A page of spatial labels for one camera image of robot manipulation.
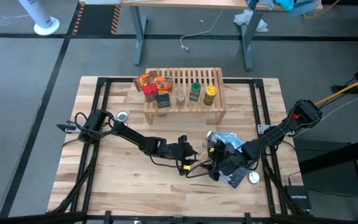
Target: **red box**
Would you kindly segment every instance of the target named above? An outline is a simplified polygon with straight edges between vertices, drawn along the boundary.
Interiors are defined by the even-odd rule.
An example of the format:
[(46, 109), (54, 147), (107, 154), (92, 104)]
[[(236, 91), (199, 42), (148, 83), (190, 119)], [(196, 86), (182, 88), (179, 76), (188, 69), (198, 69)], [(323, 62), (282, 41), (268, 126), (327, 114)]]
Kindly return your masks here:
[(143, 87), (143, 94), (146, 96), (146, 101), (151, 102), (157, 99), (158, 88), (154, 83), (148, 84)]

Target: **yellow cable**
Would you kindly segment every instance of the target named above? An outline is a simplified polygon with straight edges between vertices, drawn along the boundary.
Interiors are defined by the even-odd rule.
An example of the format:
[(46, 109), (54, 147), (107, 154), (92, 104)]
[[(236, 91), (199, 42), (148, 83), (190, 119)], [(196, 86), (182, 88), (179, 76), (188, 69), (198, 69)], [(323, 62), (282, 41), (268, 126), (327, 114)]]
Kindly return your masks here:
[(351, 89), (351, 88), (353, 88), (353, 87), (355, 87), (355, 86), (358, 86), (358, 82), (349, 85), (348, 87), (342, 89), (341, 91), (338, 91), (338, 92), (332, 94), (331, 96), (329, 96), (329, 97), (327, 97), (327, 98), (325, 98), (325, 99), (323, 99), (323, 100), (320, 100), (319, 102), (315, 103), (314, 105), (316, 105), (316, 106), (317, 106), (317, 105), (320, 105), (321, 103), (324, 103), (325, 101), (327, 101), (327, 100), (329, 100), (329, 99), (331, 99), (331, 98), (334, 98), (335, 96), (338, 96), (338, 95), (340, 95), (341, 93), (345, 92), (346, 90), (349, 90), (349, 89)]
[(303, 16), (307, 19), (313, 19), (313, 18), (316, 18), (316, 17), (319, 17), (321, 15), (323, 15), (324, 13), (326, 13), (330, 8), (334, 7), (340, 0), (336, 0), (336, 2), (334, 2), (334, 4), (330, 5), (326, 10), (324, 10), (323, 12), (320, 12), (319, 14), (317, 15), (314, 15), (314, 16), (311, 16), (311, 17), (308, 17), (306, 14), (303, 14)]

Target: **green lid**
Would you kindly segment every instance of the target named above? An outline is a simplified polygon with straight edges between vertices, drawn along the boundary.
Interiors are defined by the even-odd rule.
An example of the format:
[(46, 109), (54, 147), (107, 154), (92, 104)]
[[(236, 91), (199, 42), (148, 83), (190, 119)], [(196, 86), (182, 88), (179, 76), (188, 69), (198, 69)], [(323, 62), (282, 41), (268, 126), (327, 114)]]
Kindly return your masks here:
[(192, 91), (199, 91), (201, 89), (201, 84), (199, 84), (198, 82), (192, 83), (191, 84), (191, 90)]

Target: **wooden rack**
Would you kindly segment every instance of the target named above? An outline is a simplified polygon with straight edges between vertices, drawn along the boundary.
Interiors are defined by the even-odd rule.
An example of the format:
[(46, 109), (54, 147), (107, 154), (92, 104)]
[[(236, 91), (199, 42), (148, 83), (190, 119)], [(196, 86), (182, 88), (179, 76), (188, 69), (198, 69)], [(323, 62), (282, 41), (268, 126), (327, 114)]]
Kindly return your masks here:
[[(226, 99), (224, 96), (224, 86), (221, 68), (148, 68), (146, 72), (157, 71), (161, 77), (173, 78), (172, 92), (170, 95), (170, 107), (158, 108), (157, 102), (144, 103), (143, 112), (148, 124), (153, 123), (153, 114), (156, 113), (215, 113), (216, 124), (220, 124), (226, 114)], [(201, 84), (200, 97), (197, 102), (190, 101), (189, 95), (191, 84), (199, 82)], [(218, 89), (214, 103), (206, 106), (203, 103), (206, 87), (214, 85)], [(185, 104), (177, 104), (177, 96), (185, 96)]]

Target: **yellow lid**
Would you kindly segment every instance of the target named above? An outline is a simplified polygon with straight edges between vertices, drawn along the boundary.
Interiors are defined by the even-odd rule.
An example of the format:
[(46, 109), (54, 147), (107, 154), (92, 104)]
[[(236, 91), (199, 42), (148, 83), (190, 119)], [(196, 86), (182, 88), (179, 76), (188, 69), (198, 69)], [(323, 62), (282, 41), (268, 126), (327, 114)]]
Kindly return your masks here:
[(206, 88), (206, 94), (208, 96), (215, 96), (217, 92), (218, 89), (215, 86), (210, 85)]

